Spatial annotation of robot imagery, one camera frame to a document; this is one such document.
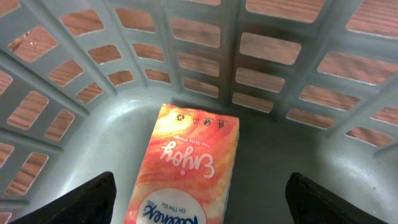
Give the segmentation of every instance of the kleenex logo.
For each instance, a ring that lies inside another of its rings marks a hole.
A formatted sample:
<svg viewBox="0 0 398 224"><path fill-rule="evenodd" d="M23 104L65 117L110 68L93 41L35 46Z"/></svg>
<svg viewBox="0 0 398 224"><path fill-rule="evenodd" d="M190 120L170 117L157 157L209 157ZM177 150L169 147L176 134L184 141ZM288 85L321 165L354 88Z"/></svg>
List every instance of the kleenex logo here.
<svg viewBox="0 0 398 224"><path fill-rule="evenodd" d="M149 220L153 220L155 223L164 223L164 224L198 224L197 216L191 218L180 218L180 217L173 217L169 215L164 215L162 212L156 210L157 205L148 200L148 204L144 208L144 213L142 216L149 216Z"/></svg>

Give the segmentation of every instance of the orange tissue package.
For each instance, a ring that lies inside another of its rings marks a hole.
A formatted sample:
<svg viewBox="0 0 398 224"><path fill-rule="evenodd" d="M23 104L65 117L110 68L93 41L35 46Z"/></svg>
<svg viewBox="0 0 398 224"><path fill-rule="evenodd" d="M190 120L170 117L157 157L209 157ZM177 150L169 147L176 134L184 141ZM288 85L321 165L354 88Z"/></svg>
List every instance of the orange tissue package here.
<svg viewBox="0 0 398 224"><path fill-rule="evenodd" d="M222 223L238 135L238 118L163 105L124 223Z"/></svg>

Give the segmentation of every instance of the basket bottom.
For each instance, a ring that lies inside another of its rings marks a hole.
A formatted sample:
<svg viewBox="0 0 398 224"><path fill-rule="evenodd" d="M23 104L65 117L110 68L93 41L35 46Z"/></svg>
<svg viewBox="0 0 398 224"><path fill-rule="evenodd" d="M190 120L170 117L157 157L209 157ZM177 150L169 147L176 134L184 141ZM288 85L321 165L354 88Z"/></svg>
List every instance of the basket bottom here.
<svg viewBox="0 0 398 224"><path fill-rule="evenodd" d="M85 119L64 152L40 179L29 213L104 171L114 174L112 223L125 216L162 103L233 114L241 120L225 223L292 223L285 185L300 172L365 212L398 223L398 167L379 161L352 139L327 139L289 123L231 111L205 98L162 88L136 88L103 102Z"/></svg>

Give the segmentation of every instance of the black object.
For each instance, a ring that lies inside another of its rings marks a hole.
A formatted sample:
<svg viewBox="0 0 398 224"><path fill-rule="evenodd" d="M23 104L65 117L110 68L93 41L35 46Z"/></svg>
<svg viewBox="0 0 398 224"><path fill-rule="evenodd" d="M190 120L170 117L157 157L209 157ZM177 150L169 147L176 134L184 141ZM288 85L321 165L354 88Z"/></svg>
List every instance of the black object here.
<svg viewBox="0 0 398 224"><path fill-rule="evenodd" d="M287 182L285 196L295 224L385 223L296 172Z"/></svg>
<svg viewBox="0 0 398 224"><path fill-rule="evenodd" d="M12 224L109 224L116 184L105 172Z"/></svg>

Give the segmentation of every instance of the laundry basket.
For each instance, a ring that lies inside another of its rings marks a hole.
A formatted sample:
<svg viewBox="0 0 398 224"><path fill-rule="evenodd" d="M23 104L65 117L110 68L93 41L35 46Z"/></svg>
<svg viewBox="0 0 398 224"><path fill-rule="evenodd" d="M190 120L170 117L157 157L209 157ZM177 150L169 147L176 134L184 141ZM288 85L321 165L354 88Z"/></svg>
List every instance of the laundry basket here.
<svg viewBox="0 0 398 224"><path fill-rule="evenodd" d="M0 0L0 223L104 171L121 223L163 103L240 118L225 223L301 172L398 223L396 0Z"/></svg>

